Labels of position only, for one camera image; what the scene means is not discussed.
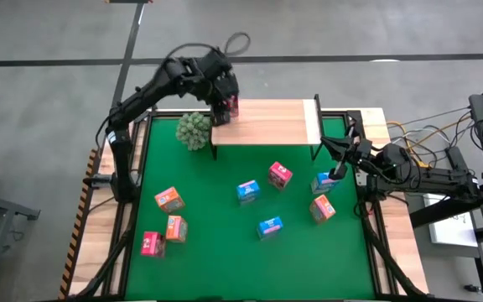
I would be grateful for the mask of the blue Rice Krispies cereal box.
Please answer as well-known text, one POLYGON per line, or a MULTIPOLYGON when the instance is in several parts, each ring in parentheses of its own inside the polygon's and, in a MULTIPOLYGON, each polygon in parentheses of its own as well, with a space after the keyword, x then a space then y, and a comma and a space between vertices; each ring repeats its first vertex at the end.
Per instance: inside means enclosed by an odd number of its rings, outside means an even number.
POLYGON ((311 182, 311 190, 314 195, 324 194, 333 189, 340 183, 339 180, 333 180, 329 177, 328 172, 318 173, 311 182))
POLYGON ((260 221, 257 225, 257 234, 261 240, 272 237, 283 230, 283 221, 279 216, 275 216, 265 221, 260 221))
POLYGON ((255 180, 247 181, 236 188, 237 199, 241 205, 254 201, 260 193, 260 186, 255 180))

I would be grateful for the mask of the black table frame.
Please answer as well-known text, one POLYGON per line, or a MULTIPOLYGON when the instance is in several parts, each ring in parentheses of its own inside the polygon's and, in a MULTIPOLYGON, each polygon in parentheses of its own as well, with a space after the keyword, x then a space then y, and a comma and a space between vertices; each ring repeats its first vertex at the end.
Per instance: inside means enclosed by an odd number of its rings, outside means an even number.
MULTIPOLYGON (((209 109, 148 109, 144 117, 139 117, 137 124, 130 123, 134 146, 132 151, 132 167, 139 173, 144 171, 146 165, 145 144, 148 143, 148 135, 151 129, 151 122, 154 118, 175 118, 185 113, 200 112, 209 113, 209 109)), ((364 108, 321 108, 322 117, 331 117, 332 113, 355 113, 363 120, 363 129, 367 137, 376 143, 378 148, 390 142, 387 130, 387 121, 383 110, 380 107, 364 108)), ((86 168, 86 177, 93 174, 108 174, 114 172, 114 161, 112 151, 108 147, 92 149, 89 155, 86 168)), ((80 201, 76 213, 75 224, 70 239, 70 247, 65 262, 65 271, 58 293, 58 300, 69 299, 71 295, 79 294, 92 281, 93 277, 101 269, 108 256, 115 250, 116 244, 120 241, 122 233, 128 229, 131 218, 137 217, 137 206, 132 208, 131 204, 119 206, 111 198, 111 189, 97 188, 92 185, 83 185, 80 194, 80 201)), ((408 208, 398 199, 404 194, 395 194, 397 197, 389 197, 375 207, 378 209, 377 217, 370 218, 371 227, 378 231, 383 240, 383 231, 386 234, 385 244, 389 253, 393 256, 402 271, 410 278, 412 283, 420 290, 428 293, 428 285, 423 265, 415 240, 414 230, 410 222, 408 208)), ((100 288, 93 294, 94 298, 117 298, 122 299, 122 292, 127 284, 123 274, 129 272, 128 265, 132 251, 134 234, 127 235, 127 244, 116 257, 112 267, 106 271, 105 278, 100 283, 100 288)), ((396 290, 391 289, 390 268, 384 268, 384 262, 379 252, 374 248, 368 250, 369 255, 374 256, 376 264, 376 276, 384 294, 395 291, 405 294, 401 285, 396 283, 396 290)))

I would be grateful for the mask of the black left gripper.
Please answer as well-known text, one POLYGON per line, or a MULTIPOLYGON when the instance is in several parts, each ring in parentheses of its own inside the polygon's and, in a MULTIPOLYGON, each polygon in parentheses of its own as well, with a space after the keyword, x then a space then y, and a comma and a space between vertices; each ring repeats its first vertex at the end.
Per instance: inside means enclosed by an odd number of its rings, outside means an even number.
POLYGON ((211 106, 211 124, 221 126, 230 122, 230 108, 225 103, 239 97, 239 85, 231 62, 225 58, 203 58, 201 70, 210 90, 205 94, 205 103, 211 106))

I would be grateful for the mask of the black desk bar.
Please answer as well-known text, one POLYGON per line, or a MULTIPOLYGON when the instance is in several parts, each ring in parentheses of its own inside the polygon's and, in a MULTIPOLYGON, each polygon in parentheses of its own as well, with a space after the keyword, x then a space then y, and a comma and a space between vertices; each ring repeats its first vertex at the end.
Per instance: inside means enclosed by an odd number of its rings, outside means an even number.
POLYGON ((421 227, 434 222, 442 221, 483 206, 483 185, 480 186, 480 195, 471 198, 450 197, 431 206, 417 210, 409 215, 413 228, 421 227))

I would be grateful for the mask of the green potted plant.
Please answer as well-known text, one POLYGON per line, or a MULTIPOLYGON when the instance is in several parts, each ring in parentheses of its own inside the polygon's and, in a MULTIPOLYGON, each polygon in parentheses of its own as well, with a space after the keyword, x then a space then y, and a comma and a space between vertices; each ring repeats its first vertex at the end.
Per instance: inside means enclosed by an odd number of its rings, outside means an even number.
POLYGON ((199 112, 185 113, 176 128, 176 138, 189 151, 203 148, 209 139, 210 119, 199 112))

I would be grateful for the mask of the orange Mini Wheats cereal box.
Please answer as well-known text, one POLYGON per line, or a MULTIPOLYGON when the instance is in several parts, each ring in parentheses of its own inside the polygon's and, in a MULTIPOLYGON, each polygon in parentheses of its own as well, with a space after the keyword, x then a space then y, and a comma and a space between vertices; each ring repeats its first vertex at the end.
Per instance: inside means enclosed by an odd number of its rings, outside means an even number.
POLYGON ((166 213, 171 213, 185 207, 181 195, 173 186, 158 193, 154 199, 158 207, 166 213))
POLYGON ((325 195, 316 197, 311 202, 309 211, 317 224, 328 221, 336 213, 335 208, 325 195))
POLYGON ((182 216, 168 216, 166 239, 173 242, 186 242, 188 223, 182 216))

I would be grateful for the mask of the black power adapter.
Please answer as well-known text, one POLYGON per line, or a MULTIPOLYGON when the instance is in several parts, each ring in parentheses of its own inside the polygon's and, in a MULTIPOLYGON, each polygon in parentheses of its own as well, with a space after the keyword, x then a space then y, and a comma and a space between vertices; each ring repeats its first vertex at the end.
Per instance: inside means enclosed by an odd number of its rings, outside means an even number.
POLYGON ((466 162, 458 147, 448 147, 445 150, 452 170, 466 170, 466 162))

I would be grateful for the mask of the white board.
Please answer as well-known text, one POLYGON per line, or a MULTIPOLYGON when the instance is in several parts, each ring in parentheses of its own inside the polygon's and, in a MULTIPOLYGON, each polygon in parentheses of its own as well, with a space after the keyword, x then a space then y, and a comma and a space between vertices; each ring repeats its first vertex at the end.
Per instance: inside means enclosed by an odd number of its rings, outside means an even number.
POLYGON ((428 225, 431 243, 461 247, 478 247, 469 212, 428 225))

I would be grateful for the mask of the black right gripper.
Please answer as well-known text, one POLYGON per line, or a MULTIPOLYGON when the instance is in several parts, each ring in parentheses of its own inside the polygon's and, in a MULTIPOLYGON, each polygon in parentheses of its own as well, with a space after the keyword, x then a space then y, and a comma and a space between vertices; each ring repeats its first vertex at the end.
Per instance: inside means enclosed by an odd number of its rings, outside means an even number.
POLYGON ((320 141, 336 162, 336 166, 329 172, 329 177, 333 180, 342 180, 345 177, 346 163, 358 165, 362 159, 370 158, 371 142, 360 137, 355 125, 347 127, 344 138, 322 136, 320 141))

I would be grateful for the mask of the wooden shelf with black frame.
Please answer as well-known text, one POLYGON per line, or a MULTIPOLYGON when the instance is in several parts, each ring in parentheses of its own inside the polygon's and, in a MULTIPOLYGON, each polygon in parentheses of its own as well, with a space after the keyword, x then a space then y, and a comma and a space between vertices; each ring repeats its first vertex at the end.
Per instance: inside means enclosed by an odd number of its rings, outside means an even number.
POLYGON ((315 158, 325 134, 319 95, 311 99, 241 99, 238 116, 210 131, 212 158, 220 146, 308 146, 315 158))

